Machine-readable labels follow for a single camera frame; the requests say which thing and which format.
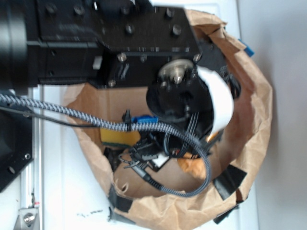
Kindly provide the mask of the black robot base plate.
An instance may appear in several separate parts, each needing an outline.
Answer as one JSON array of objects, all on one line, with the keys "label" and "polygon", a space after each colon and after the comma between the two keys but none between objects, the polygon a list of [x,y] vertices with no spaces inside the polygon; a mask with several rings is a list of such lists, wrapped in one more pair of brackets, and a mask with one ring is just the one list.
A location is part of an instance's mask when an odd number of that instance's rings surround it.
[{"label": "black robot base plate", "polygon": [[10,185],[32,161],[33,121],[14,102],[0,103],[0,190]]}]

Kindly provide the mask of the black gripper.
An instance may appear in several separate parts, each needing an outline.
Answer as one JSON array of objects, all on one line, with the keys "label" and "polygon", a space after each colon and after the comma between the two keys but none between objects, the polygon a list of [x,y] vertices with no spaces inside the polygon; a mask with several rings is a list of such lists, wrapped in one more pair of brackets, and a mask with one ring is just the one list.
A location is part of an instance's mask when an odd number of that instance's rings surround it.
[{"label": "black gripper", "polygon": [[[146,102],[152,116],[132,117],[126,112],[123,120],[128,124],[175,125],[197,137],[205,150],[209,150],[228,125],[234,99],[239,97],[240,91],[240,84],[229,73],[223,58],[201,60],[196,69],[189,60],[178,59],[164,65],[157,83],[148,88]],[[144,132],[141,140],[129,150],[131,160],[125,164],[138,173],[146,168],[158,171],[170,158],[182,158],[187,152],[199,158],[187,141],[169,132]]]}]

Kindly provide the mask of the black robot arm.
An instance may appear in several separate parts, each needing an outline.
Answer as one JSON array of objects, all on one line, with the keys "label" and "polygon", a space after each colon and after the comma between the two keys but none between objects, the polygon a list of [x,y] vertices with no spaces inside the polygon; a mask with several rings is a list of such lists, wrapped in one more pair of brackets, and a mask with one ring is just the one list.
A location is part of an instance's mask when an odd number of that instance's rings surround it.
[{"label": "black robot arm", "polygon": [[[32,159],[32,117],[40,108],[76,117],[85,128],[139,131],[128,166],[157,171],[160,150],[208,152],[233,112],[240,85],[209,36],[198,39],[183,8],[147,0],[3,0],[0,3],[0,173]],[[152,115],[110,123],[27,99],[39,85],[89,83],[97,89],[146,87]]]}]

